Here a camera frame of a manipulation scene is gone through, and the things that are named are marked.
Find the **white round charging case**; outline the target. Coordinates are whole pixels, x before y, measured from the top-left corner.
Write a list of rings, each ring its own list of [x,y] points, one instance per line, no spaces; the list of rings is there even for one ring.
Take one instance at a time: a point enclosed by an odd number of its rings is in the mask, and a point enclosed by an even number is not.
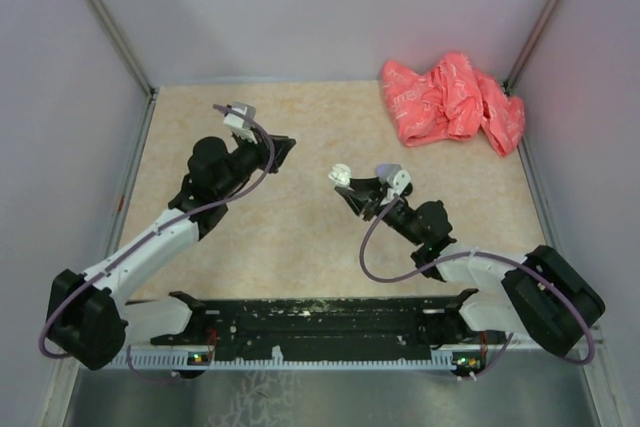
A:
[[[336,187],[348,188],[352,179],[351,168],[346,164],[334,164],[328,178]]]

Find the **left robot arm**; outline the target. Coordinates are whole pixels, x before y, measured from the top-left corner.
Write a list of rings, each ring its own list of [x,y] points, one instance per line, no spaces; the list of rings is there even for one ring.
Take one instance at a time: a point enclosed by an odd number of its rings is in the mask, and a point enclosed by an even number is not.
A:
[[[193,147],[178,194],[133,241],[81,273],[64,270],[52,282],[47,317],[38,339],[60,348],[90,370],[109,364],[123,349],[176,335],[201,341],[208,331],[202,304],[174,292],[156,301],[134,302],[132,295],[182,251],[213,231],[231,201],[256,188],[251,177],[277,173],[296,141],[258,134],[237,138],[229,151],[218,137]]]

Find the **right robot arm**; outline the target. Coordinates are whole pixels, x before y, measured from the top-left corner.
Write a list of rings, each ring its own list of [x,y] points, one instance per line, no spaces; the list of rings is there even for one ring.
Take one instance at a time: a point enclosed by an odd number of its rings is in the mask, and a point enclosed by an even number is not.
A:
[[[381,224],[416,248],[411,254],[414,269],[396,277],[380,277],[360,259],[366,277],[392,284],[422,275],[469,286],[446,319],[454,340],[470,342],[484,331],[524,335],[559,358],[584,341],[587,353],[578,362],[593,360],[596,342],[591,329],[605,313],[605,303],[556,249],[540,245],[520,256],[506,256],[458,245],[442,201],[411,207],[412,179],[397,165],[376,177],[358,179],[338,164],[329,178],[356,216],[370,224],[360,256],[365,256]]]

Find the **pink plastic bag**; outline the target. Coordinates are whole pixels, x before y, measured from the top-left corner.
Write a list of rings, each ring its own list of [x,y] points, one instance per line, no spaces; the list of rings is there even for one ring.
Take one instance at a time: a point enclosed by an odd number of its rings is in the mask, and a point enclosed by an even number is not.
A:
[[[461,52],[445,54],[426,73],[388,60],[381,70],[387,111],[402,144],[469,141],[480,131],[501,157],[514,152],[525,132],[525,104]]]

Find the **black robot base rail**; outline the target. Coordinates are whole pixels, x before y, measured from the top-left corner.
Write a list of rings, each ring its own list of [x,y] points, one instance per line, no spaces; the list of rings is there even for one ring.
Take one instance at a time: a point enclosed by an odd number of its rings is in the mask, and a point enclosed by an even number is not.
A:
[[[154,346],[200,345],[217,361],[420,361],[446,345],[499,345],[497,330],[482,335],[458,314],[459,297],[196,300],[186,329],[152,339]]]

